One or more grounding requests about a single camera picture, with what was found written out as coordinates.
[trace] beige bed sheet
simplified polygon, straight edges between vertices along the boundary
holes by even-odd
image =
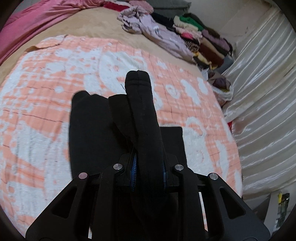
[[[86,9],[36,35],[17,51],[15,51],[0,66],[0,84],[2,84],[5,77],[10,73],[19,57],[27,48],[38,44],[45,38],[62,34],[117,39],[122,43],[131,45],[134,48],[145,50],[150,54],[163,59],[165,62],[178,65],[197,77],[202,77],[198,67],[196,67],[194,64],[190,64],[182,59],[172,56],[166,50],[148,40],[143,35],[125,32],[121,28],[122,23],[116,19],[117,15],[118,12],[103,7]]]

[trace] orange and white patterned towel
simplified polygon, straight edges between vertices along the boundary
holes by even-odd
[[[130,70],[149,73],[159,125],[183,127],[188,166],[241,195],[237,146],[207,82],[114,39],[57,36],[26,52],[0,87],[0,205],[23,235],[71,181],[73,94],[125,93]]]

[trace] satin curtain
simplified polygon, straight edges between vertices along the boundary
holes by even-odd
[[[296,33],[271,8],[237,53],[224,73],[234,96],[223,112],[233,121],[248,199],[296,181]]]

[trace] pink blanket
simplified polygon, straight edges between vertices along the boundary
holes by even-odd
[[[104,0],[41,0],[13,14],[0,32],[0,65],[43,30],[82,9],[100,7],[103,2]]]

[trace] lavender garment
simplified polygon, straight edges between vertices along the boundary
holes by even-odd
[[[117,17],[123,22],[122,28],[130,33],[143,34],[161,48],[177,58],[193,63],[193,53],[176,33],[158,25],[148,12],[140,6],[130,7],[120,12]]]
[[[230,47],[225,39],[217,39],[209,34],[208,30],[204,29],[202,31],[202,35],[212,41],[213,43],[219,45],[221,48],[225,49],[226,51],[230,51]]]

